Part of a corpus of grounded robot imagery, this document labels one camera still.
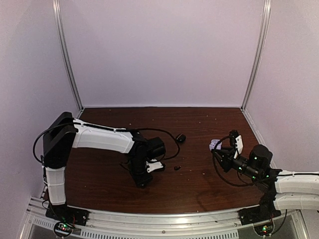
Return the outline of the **lilac earbud charging case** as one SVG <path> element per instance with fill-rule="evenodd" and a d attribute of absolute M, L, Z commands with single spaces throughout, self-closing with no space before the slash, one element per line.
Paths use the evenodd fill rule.
<path fill-rule="evenodd" d="M 209 150 L 212 151 L 213 149 L 221 150 L 222 142 L 219 142 L 218 139 L 212 139 L 209 145 Z"/>

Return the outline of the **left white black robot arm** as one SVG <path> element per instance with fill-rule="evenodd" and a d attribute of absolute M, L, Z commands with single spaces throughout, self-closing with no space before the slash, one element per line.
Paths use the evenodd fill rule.
<path fill-rule="evenodd" d="M 71 112 L 63 112 L 38 139 L 43 140 L 43 155 L 35 159 L 41 163 L 48 190 L 46 215 L 66 223 L 83 225 L 87 216 L 87 211 L 76 211 L 67 205 L 65 169 L 73 148 L 126 154 L 129 173 L 139 188 L 152 181 L 152 172 L 165 169 L 165 165 L 157 160 L 166 153 L 164 142 L 159 137 L 146 139 L 136 129 L 91 124 L 74 118 Z"/>

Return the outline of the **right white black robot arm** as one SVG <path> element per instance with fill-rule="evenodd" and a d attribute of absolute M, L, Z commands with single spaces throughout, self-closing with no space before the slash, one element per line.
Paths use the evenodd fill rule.
<path fill-rule="evenodd" d="M 282 210 L 319 209 L 317 172 L 273 169 L 270 167 L 273 154 L 261 144 L 253 147 L 248 158 L 241 156 L 236 147 L 215 146 L 211 152 L 214 166 L 220 165 L 224 172 L 236 170 L 263 192 L 257 206 L 238 211 L 242 225 L 270 220 L 280 216 Z"/>

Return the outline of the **black earbud charging case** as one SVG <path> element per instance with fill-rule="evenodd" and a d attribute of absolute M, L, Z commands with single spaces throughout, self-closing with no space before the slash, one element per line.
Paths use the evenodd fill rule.
<path fill-rule="evenodd" d="M 184 143 L 186 141 L 186 136 L 184 134 L 179 134 L 175 137 L 175 140 L 178 142 L 178 143 Z"/>

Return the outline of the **right circuit board with leds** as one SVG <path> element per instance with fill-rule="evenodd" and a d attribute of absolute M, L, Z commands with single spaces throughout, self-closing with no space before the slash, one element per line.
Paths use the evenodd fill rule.
<path fill-rule="evenodd" d="M 254 225 L 254 231 L 258 236 L 266 237 L 273 233 L 274 224 L 272 222 L 267 222 L 263 224 Z"/>

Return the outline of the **circuit board with leds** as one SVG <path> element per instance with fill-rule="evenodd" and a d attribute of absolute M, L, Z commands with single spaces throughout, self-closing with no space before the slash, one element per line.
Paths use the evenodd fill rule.
<path fill-rule="evenodd" d="M 254 231 L 258 236 L 266 237 L 273 233 L 274 224 L 272 222 L 267 222 L 263 224 L 254 225 Z"/>
<path fill-rule="evenodd" d="M 64 222 L 57 222 L 53 227 L 53 232 L 61 238 L 70 236 L 73 231 L 74 227 Z"/>

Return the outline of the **left circuit board with leds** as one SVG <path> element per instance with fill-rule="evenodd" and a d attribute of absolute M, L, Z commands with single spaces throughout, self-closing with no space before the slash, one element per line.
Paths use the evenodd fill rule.
<path fill-rule="evenodd" d="M 70 236 L 73 231 L 74 227 L 64 222 L 57 222 L 53 227 L 53 232 L 61 238 Z"/>

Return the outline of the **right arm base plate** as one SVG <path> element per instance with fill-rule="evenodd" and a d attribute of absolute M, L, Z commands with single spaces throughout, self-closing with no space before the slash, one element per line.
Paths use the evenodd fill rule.
<path fill-rule="evenodd" d="M 263 210 L 260 206 L 252 208 L 243 208 L 238 211 L 239 220 L 241 225 L 255 224 L 263 221 L 270 220 L 271 218 L 279 217 L 281 211 L 267 209 Z"/>

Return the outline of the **aluminium front rail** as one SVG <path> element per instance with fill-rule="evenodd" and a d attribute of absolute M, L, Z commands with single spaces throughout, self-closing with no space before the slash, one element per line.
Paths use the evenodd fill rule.
<path fill-rule="evenodd" d="M 31 197 L 18 239 L 58 239 L 57 222 L 45 216 L 47 202 Z M 186 214 L 129 214 L 89 210 L 85 226 L 66 239 L 310 239 L 303 215 L 289 210 L 280 230 L 259 236 L 259 224 L 242 225 L 239 209 Z"/>

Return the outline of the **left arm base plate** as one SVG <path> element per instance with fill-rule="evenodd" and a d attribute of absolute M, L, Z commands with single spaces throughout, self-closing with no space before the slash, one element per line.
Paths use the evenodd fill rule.
<path fill-rule="evenodd" d="M 77 208 L 67 208 L 67 210 L 63 212 L 47 209 L 45 216 L 70 225 L 86 226 L 89 212 L 87 210 Z"/>

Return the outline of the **right aluminium frame post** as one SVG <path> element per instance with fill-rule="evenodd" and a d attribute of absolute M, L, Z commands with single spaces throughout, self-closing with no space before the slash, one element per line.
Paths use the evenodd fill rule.
<path fill-rule="evenodd" d="M 253 86 L 258 74 L 259 66 L 261 63 L 261 58 L 262 58 L 262 53 L 263 53 L 263 48 L 265 46 L 265 41 L 267 38 L 267 33 L 269 29 L 269 23 L 270 23 L 270 17 L 271 17 L 271 0 L 265 0 L 264 1 L 264 6 L 263 6 L 263 11 L 262 11 L 262 17 L 261 17 L 261 25 L 260 25 L 260 32 L 259 32 L 259 37 L 258 37 L 258 42 L 257 42 L 257 48 L 256 48 L 256 53 L 252 65 L 252 70 L 250 73 L 249 77 L 249 82 L 246 88 L 246 93 L 244 96 L 244 100 L 242 102 L 241 110 L 244 112 L 247 108 Z"/>

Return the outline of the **aluminium frame post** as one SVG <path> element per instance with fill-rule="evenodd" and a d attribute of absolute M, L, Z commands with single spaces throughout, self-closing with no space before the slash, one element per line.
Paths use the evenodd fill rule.
<path fill-rule="evenodd" d="M 263 53 L 263 48 L 265 46 L 265 41 L 267 38 L 267 33 L 269 29 L 269 23 L 270 23 L 270 17 L 271 17 L 271 0 L 265 0 L 264 1 L 264 6 L 263 6 L 263 11 L 262 11 L 262 17 L 261 17 L 261 25 L 260 25 L 260 32 L 259 32 L 259 37 L 258 37 L 258 42 L 257 42 L 257 48 L 256 48 L 256 53 L 252 65 L 252 70 L 250 73 L 249 77 L 249 82 L 246 88 L 246 93 L 244 96 L 244 100 L 242 102 L 241 110 L 244 112 L 247 108 L 253 86 L 258 74 L 259 66 L 261 63 L 261 58 L 262 58 L 262 53 Z"/>
<path fill-rule="evenodd" d="M 63 62 L 64 62 L 65 69 L 66 69 L 67 78 L 68 78 L 68 81 L 69 81 L 69 84 L 71 87 L 71 91 L 72 91 L 77 109 L 79 111 L 82 111 L 84 109 L 84 107 L 82 105 L 79 91 L 78 91 L 78 88 L 77 88 L 77 85 L 75 82 L 74 73 L 73 73 L 73 69 L 72 69 L 72 65 L 71 65 L 71 61 L 70 61 L 70 57 L 69 57 L 69 53 L 68 53 L 68 49 L 67 49 L 67 42 L 66 42 L 65 33 L 64 33 L 60 1 L 53 0 L 52 6 L 53 6 L 53 14 L 54 14 L 54 18 L 55 18 L 56 27 L 57 27 L 57 33 L 58 33 L 62 58 L 63 58 Z"/>

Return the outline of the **left aluminium frame post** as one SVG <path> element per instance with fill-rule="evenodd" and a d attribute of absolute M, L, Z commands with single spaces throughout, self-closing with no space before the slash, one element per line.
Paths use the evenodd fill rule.
<path fill-rule="evenodd" d="M 71 87 L 71 91 L 72 91 L 77 109 L 79 111 L 82 111 L 84 109 L 84 107 L 82 105 L 79 91 L 78 91 L 78 88 L 77 88 L 77 85 L 75 82 L 74 73 L 73 73 L 73 69 L 72 69 L 72 65 L 71 65 L 71 61 L 70 61 L 70 57 L 69 57 L 69 53 L 68 53 L 68 49 L 67 49 L 67 42 L 66 42 L 65 33 L 64 33 L 60 1 L 53 0 L 52 6 L 53 6 L 53 14 L 54 14 L 54 18 L 55 18 L 56 27 L 57 27 L 57 33 L 58 33 L 62 58 L 63 58 L 63 62 L 64 62 L 65 69 L 66 69 L 67 78 L 68 78 L 68 81 L 69 81 L 69 84 Z"/>

